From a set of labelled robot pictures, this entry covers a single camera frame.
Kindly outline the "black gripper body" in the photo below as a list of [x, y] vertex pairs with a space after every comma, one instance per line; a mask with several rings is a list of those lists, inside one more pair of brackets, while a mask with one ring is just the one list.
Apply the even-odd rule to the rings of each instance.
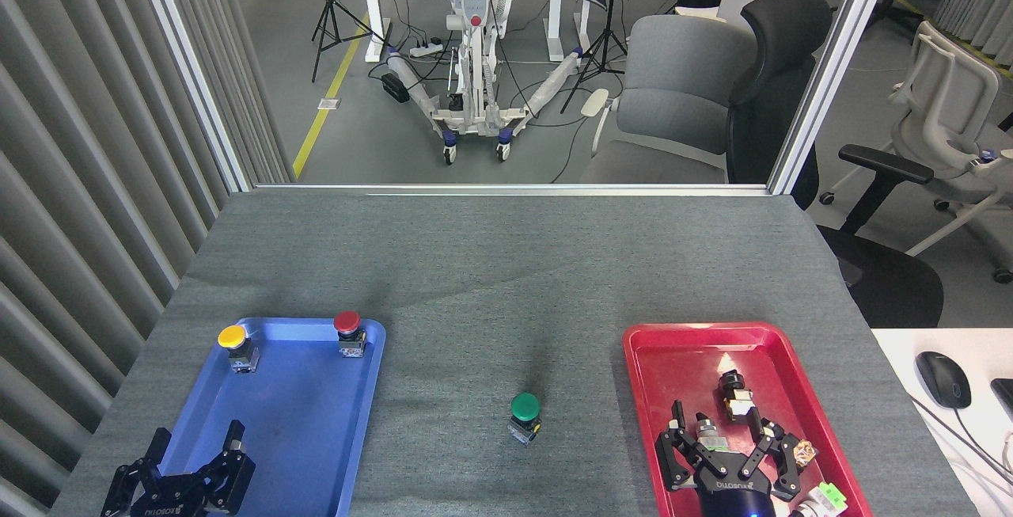
[[162, 495], [154, 501], [141, 501], [129, 516], [207, 516], [207, 484], [203, 475], [163, 475]]
[[774, 516], [772, 486], [749, 457], [709, 457], [695, 464], [703, 516]]

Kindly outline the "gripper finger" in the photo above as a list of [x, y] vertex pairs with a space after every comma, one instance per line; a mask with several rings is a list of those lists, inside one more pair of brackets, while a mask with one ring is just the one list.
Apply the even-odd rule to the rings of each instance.
[[162, 495], [158, 469], [173, 434], [166, 428], [158, 428], [147, 452], [131, 464], [116, 467], [111, 487], [106, 492], [101, 516], [124, 515], [141, 501], [154, 501]]
[[749, 429], [755, 448], [739, 469], [742, 481], [757, 481], [757, 467], [765, 455], [770, 454], [776, 464], [778, 478], [772, 485], [772, 496], [784, 501], [792, 501], [800, 493], [799, 464], [796, 462], [795, 448], [800, 440], [787, 433], [780, 424], [767, 417], [750, 417]]
[[212, 512], [236, 515], [241, 509], [256, 471], [256, 463], [242, 450], [244, 430], [242, 422], [232, 420], [222, 451], [196, 471], [197, 515]]
[[[681, 488], [694, 488], [698, 494], [713, 494], [709, 485], [714, 482], [714, 457], [708, 448], [688, 433], [683, 405], [676, 399], [672, 405], [673, 419], [668, 423], [668, 429], [658, 435], [655, 442], [656, 459], [663, 475], [663, 488], [666, 491], [677, 491]], [[691, 475], [686, 467], [677, 462], [674, 453], [683, 455], [691, 466], [697, 470]]]

